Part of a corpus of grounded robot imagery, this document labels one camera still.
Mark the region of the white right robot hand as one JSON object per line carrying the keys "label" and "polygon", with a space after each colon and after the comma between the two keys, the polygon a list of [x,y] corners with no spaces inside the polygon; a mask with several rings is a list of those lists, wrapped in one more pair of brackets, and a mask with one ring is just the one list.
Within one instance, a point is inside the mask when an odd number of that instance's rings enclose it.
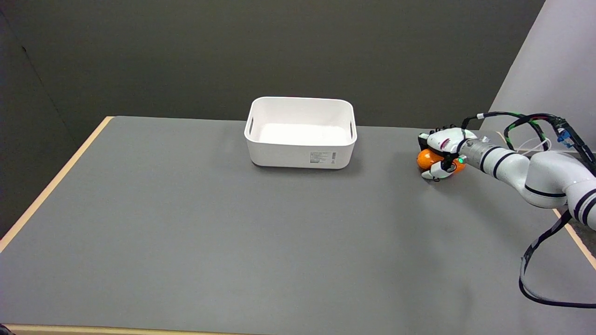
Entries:
{"label": "white right robot hand", "polygon": [[[465,167],[466,159],[460,154],[460,149],[467,140],[478,137],[471,131],[459,128],[441,128],[420,133],[417,142],[421,152],[417,158],[421,177],[425,180],[440,181],[455,174]],[[427,167],[420,163],[425,154],[434,155]]]}

